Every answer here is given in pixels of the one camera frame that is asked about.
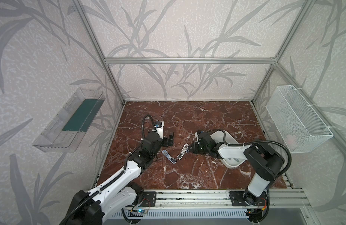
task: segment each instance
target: black bracket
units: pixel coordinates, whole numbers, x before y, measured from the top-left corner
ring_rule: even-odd
[[[157,192],[155,191],[144,191],[143,192],[143,199],[147,199],[147,200],[143,200],[142,204],[140,206],[144,206],[144,207],[154,207],[155,206],[155,201],[157,198]]]
[[[162,147],[173,146],[174,144],[174,132],[169,137],[163,137]]]
[[[267,194],[265,191],[261,194],[255,205],[249,205],[244,198],[244,191],[230,191],[229,198],[232,202],[232,206],[264,206],[265,200],[267,200]]]

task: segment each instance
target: wallpaper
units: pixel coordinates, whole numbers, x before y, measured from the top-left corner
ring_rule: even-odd
[[[111,71],[121,90],[125,90],[123,97],[133,101],[234,101],[251,100],[268,67],[268,64],[125,64],[113,66]]]
[[[317,0],[279,61],[346,137],[346,1]],[[282,141],[265,105],[277,85],[274,73],[255,103],[270,138]],[[323,225],[346,225],[346,159],[328,140],[292,155],[287,172],[303,188]]]
[[[76,152],[32,146],[78,87],[106,100]],[[0,1],[0,225],[58,224],[90,189],[121,106],[70,1]]]
[[[254,105],[268,137],[284,143],[265,108],[279,85],[287,83],[274,72]],[[346,225],[346,160],[332,140],[310,153],[292,154],[292,165],[287,174],[295,188],[304,189],[322,225]]]
[[[82,0],[105,57],[274,57],[303,2]],[[110,66],[125,99],[134,101],[250,100],[268,67]]]
[[[346,137],[346,1],[317,1],[280,63]]]

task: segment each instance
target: robotic arm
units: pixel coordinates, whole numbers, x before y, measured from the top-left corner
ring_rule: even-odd
[[[144,121],[150,117],[153,130],[144,135]],[[60,225],[102,225],[118,210],[128,205],[140,205],[143,201],[143,189],[131,182],[142,174],[153,162],[161,147],[173,146],[173,136],[163,137],[163,121],[153,122],[150,115],[142,121],[142,142],[126,158],[124,166],[99,186],[89,192],[77,192],[69,206],[66,217]],[[291,157],[285,146],[273,141],[258,140],[238,144],[234,138],[223,130],[210,130],[195,133],[197,142],[189,146],[189,151],[194,154],[210,155],[222,160],[228,168],[234,168],[248,160],[256,173],[244,194],[230,191],[229,196],[239,203],[244,201],[247,205],[256,205],[274,180],[285,173],[289,168]],[[283,157],[271,148],[268,143],[282,147],[288,154],[286,167],[280,171],[284,164]]]
[[[163,137],[163,121],[153,123],[153,130],[144,137],[142,121],[142,142],[126,158],[124,166],[99,186],[89,192],[79,191],[69,206],[66,217],[60,225],[101,225],[119,209],[127,205],[138,205],[143,200],[143,189],[131,182],[142,174],[157,156],[161,147],[173,146],[173,136]]]
[[[237,141],[226,131],[211,130],[208,132],[197,131],[195,136],[197,142],[190,145],[189,151],[194,154],[210,155],[220,159],[227,168],[234,168],[248,160],[256,173],[250,184],[244,191],[243,201],[247,205],[254,206],[262,197],[265,189],[269,189],[276,178],[281,176],[291,164],[290,153],[282,144],[273,141],[257,140],[254,142],[238,144]],[[284,158],[275,151],[268,143],[277,144],[282,147],[288,155],[287,166],[281,171]],[[239,198],[232,191],[230,196]]]

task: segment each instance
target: cable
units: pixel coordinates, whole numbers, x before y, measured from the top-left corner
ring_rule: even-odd
[[[265,212],[265,214],[263,215],[263,217],[262,217],[260,220],[258,220],[258,223],[261,222],[263,219],[265,219],[265,218],[267,217],[267,215],[268,215],[268,212],[269,212],[269,205],[270,205],[270,200],[269,200],[269,189],[267,190],[267,203],[266,203],[266,205],[267,205],[266,212]]]
[[[248,146],[248,145],[251,145],[251,144],[258,144],[258,143],[269,143],[269,144],[275,144],[279,147],[281,147],[287,154],[287,164],[286,166],[276,175],[276,177],[274,178],[275,180],[280,177],[283,173],[285,173],[290,165],[292,164],[292,155],[290,154],[289,150],[284,146],[282,145],[281,143],[279,142],[275,142],[275,141],[269,141],[269,140],[258,140],[258,141],[253,141],[253,142],[246,142],[246,143],[243,143],[243,144],[229,144],[226,142],[225,140],[225,131],[224,130],[221,130],[221,129],[213,129],[213,130],[209,130],[207,131],[207,133],[209,132],[212,132],[212,131],[221,131],[223,132],[223,142],[227,145],[227,146],[232,146],[232,147],[238,147],[238,146]],[[266,209],[266,212],[265,214],[262,216],[261,219],[257,220],[257,223],[261,222],[263,219],[265,219],[265,217],[268,215],[268,212],[269,212],[269,205],[270,205],[270,198],[269,198],[269,189],[267,190],[267,200],[265,201],[265,205],[267,206],[267,209]]]
[[[108,182],[106,185],[101,187],[99,190],[103,191],[106,189],[109,185],[113,184],[118,178],[120,178],[124,173],[124,170],[122,170],[115,178],[113,178],[110,182]],[[91,200],[94,196],[98,195],[100,191],[96,191],[93,194],[91,194],[86,200],[84,200],[82,203],[80,203],[76,208],[72,209],[64,218],[63,220],[59,223],[59,225],[64,225],[67,223],[68,219],[76,213],[80,208],[82,208],[89,200]]]
[[[152,122],[152,126],[154,127],[154,121],[153,121],[153,118],[151,115],[147,114],[143,117],[142,119],[142,125],[141,125],[141,128],[142,128],[142,138],[144,139],[144,122],[146,121],[146,118],[149,117],[149,119],[151,120]]]
[[[74,208],[72,211],[70,211],[64,218],[63,220],[59,223],[59,225],[64,225],[67,223],[68,219],[82,206],[84,206],[87,201],[91,200],[94,196],[98,195],[99,191],[94,192],[92,195],[90,195],[86,200],[84,200],[81,204],[79,204],[76,208]]]
[[[289,150],[284,146],[282,145],[281,143],[279,142],[275,142],[275,141],[269,141],[269,140],[258,140],[258,141],[253,141],[253,142],[246,142],[246,143],[243,143],[243,144],[229,144],[226,142],[225,140],[225,131],[223,130],[220,130],[220,129],[213,129],[213,130],[209,130],[207,131],[207,133],[209,132],[212,132],[212,131],[221,131],[223,132],[223,142],[227,145],[227,146],[232,146],[232,147],[238,147],[238,146],[248,146],[248,145],[251,145],[251,144],[258,144],[258,143],[269,143],[269,144],[275,144],[279,147],[281,147],[286,153],[287,153],[287,164],[286,166],[277,174],[277,176],[275,177],[275,179],[277,179],[278,177],[280,177],[283,173],[285,173],[290,165],[292,164],[292,155],[290,154]]]
[[[145,119],[149,117],[151,122],[152,122],[152,125],[154,127],[154,122],[153,122],[153,118],[151,115],[145,115],[143,120],[142,120],[142,137],[144,139],[144,122],[145,122]],[[133,153],[135,153],[143,144],[143,141],[140,143],[140,145],[133,151]],[[129,160],[129,157],[130,155],[128,155],[126,157],[126,160],[124,162],[124,166],[123,166],[123,170],[115,177],[113,178],[110,182],[108,182],[107,184],[105,184],[103,187],[101,187],[99,190],[100,191],[96,191],[94,192],[93,194],[91,194],[87,199],[85,199],[82,203],[80,203],[76,208],[72,209],[69,213],[67,213],[67,215],[63,218],[63,220],[59,223],[59,225],[65,225],[68,221],[68,219],[73,215],[75,214],[79,209],[81,209],[89,200],[91,200],[94,196],[98,195],[101,191],[103,191],[104,189],[106,189],[107,187],[109,187],[111,184],[113,184],[115,181],[118,180],[118,178],[120,178],[123,174],[124,174],[124,171],[126,170],[127,168],[127,163],[128,163],[128,160]]]
[[[137,224],[137,223],[139,223],[139,222],[142,220],[142,219],[140,219],[138,222],[134,223],[133,220],[129,220],[129,219],[127,218],[127,216],[126,216],[126,214],[125,214],[125,212],[124,212],[124,209],[121,209],[121,211],[122,211],[122,215],[123,215],[124,219],[125,219],[129,224]]]

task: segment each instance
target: transparent plastic shelf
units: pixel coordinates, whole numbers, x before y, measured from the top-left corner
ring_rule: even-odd
[[[104,100],[102,91],[78,88],[33,146],[44,152],[75,152]]]

